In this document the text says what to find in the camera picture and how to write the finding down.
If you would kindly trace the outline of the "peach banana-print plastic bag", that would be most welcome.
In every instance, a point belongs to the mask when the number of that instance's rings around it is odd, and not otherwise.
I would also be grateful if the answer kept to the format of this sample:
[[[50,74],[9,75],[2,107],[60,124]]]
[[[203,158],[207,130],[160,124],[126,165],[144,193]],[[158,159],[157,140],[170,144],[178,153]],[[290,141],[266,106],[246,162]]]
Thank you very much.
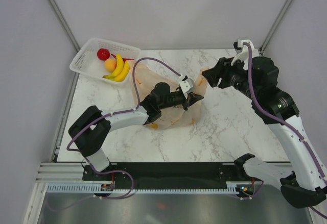
[[[147,65],[139,64],[135,69],[136,91],[134,101],[140,101],[149,114],[145,125],[164,130],[168,127],[185,127],[196,123],[201,115],[201,101],[187,111],[180,102],[185,97],[177,82],[150,70]],[[195,82],[193,93],[204,97],[207,81],[200,74]]]

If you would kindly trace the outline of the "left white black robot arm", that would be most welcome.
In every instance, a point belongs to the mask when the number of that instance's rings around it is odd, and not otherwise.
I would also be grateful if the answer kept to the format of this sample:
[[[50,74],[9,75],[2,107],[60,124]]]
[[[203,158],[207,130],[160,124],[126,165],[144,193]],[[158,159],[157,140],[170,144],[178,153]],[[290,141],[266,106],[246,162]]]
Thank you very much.
[[[107,135],[115,130],[137,125],[148,125],[158,120],[162,110],[181,105],[184,110],[203,99],[188,86],[170,90],[167,83],[154,86],[137,108],[116,110],[105,113],[97,106],[88,107],[69,128],[68,134],[77,146],[78,152],[94,168],[94,174],[100,180],[110,178],[110,161],[102,150]]]

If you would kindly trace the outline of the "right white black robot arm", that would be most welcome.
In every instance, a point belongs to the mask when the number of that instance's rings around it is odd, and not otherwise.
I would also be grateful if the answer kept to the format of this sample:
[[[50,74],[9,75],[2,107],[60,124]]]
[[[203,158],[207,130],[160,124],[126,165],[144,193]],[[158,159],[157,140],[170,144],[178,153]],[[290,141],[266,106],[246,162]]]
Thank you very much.
[[[234,161],[234,176],[239,180],[253,177],[281,191],[285,200],[297,209],[317,206],[326,200],[326,168],[305,138],[299,109],[288,93],[277,87],[279,69],[270,58],[252,59],[251,80],[245,63],[220,58],[202,75],[211,87],[233,87],[251,99],[252,109],[281,143],[291,170],[278,167],[247,153]]]

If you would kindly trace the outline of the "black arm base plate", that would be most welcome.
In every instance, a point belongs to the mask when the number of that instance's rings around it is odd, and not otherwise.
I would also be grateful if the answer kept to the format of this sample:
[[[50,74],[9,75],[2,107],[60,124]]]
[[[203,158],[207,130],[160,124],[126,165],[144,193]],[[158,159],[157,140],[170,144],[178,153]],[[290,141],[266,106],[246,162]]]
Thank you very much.
[[[128,172],[136,189],[218,189],[252,181],[233,163],[221,162],[117,162],[106,170]]]

